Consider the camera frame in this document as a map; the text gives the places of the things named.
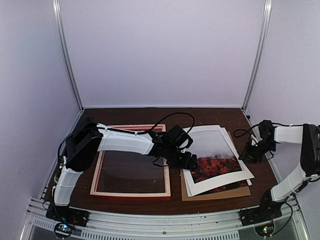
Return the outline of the clear acrylic sheet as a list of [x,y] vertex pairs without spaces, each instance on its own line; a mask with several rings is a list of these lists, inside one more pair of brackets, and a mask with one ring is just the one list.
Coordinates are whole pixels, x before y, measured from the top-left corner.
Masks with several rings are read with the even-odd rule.
[[153,165],[152,156],[134,152],[105,151],[96,191],[117,194],[165,192],[164,169]]

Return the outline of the red wooden picture frame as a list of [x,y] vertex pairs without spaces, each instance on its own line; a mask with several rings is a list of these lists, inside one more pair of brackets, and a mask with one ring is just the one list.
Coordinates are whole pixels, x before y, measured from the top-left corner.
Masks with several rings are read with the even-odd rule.
[[105,126],[101,130],[103,134],[98,148],[98,158],[92,179],[90,195],[101,198],[129,198],[129,199],[169,199],[171,197],[170,173],[168,166],[158,166],[164,170],[165,192],[163,193],[112,193],[96,191],[100,175],[102,158],[106,151],[129,152],[149,156],[154,143],[148,133],[151,125],[114,125]]

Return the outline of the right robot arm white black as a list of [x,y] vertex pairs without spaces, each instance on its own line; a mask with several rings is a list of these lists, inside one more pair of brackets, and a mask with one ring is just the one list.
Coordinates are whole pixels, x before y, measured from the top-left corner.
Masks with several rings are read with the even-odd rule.
[[277,145],[289,144],[285,158],[292,168],[280,183],[267,190],[256,210],[259,220],[268,220],[279,211],[286,200],[298,194],[309,182],[320,178],[320,127],[312,123],[281,124],[263,120],[256,125],[259,139],[252,137],[245,145],[239,160],[245,163],[260,163],[267,152],[275,153]]

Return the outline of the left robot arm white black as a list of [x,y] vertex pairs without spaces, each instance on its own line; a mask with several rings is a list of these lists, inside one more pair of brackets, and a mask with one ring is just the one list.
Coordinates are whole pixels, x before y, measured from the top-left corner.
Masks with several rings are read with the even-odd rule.
[[103,151],[136,153],[157,159],[164,158],[170,167],[195,170],[197,156],[187,151],[193,139],[180,126],[157,132],[153,127],[143,130],[125,130],[96,123],[87,118],[61,142],[57,151],[61,172],[52,191],[52,213],[61,222],[72,218],[67,207],[80,175],[88,170],[96,156]]

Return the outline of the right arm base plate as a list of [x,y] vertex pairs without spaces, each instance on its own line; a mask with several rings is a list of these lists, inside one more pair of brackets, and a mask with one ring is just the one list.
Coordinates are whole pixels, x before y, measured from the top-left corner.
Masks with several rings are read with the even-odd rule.
[[272,221],[273,219],[282,216],[281,210],[276,210],[275,212],[261,212],[259,207],[242,208],[238,213],[242,226]]

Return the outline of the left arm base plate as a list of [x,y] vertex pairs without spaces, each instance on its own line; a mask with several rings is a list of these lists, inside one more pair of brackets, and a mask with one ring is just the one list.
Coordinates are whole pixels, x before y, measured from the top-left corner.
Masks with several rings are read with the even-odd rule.
[[50,205],[45,217],[57,222],[64,222],[70,225],[86,227],[89,219],[89,212],[70,208],[69,206]]

